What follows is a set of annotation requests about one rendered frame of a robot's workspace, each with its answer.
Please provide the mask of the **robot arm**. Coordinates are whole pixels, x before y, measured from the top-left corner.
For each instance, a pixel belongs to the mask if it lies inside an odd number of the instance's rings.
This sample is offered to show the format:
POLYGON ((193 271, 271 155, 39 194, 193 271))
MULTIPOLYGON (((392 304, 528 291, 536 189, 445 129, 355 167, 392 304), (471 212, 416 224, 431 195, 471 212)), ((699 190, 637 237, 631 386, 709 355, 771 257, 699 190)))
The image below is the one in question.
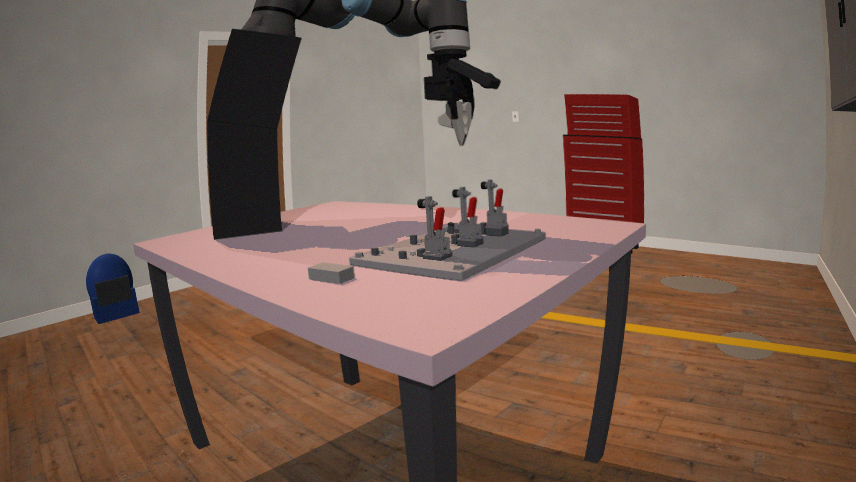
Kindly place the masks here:
MULTIPOLYGON (((397 37, 429 31, 432 52, 441 49, 468 51, 466 3, 466 0, 256 0, 251 17, 241 30, 296 37, 296 19, 340 29, 355 16, 360 16, 384 25, 397 37)), ((462 60, 450 59, 447 68, 486 89, 498 89, 501 83, 493 74, 462 60)))

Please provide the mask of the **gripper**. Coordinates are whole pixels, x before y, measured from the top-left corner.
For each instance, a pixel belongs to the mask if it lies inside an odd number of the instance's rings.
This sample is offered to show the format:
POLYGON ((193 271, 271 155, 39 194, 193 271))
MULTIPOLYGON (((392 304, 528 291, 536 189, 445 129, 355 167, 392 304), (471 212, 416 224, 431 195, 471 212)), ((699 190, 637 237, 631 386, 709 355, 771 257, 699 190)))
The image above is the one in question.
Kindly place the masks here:
POLYGON ((451 58, 459 60, 466 56, 463 49, 441 49, 427 54, 427 60, 433 59, 432 77, 424 77, 425 99, 447 101, 446 111, 438 117, 438 123, 454 129, 459 146, 464 146, 473 119, 473 86, 470 79, 447 66, 451 58), (461 98, 462 102, 459 101, 461 98))

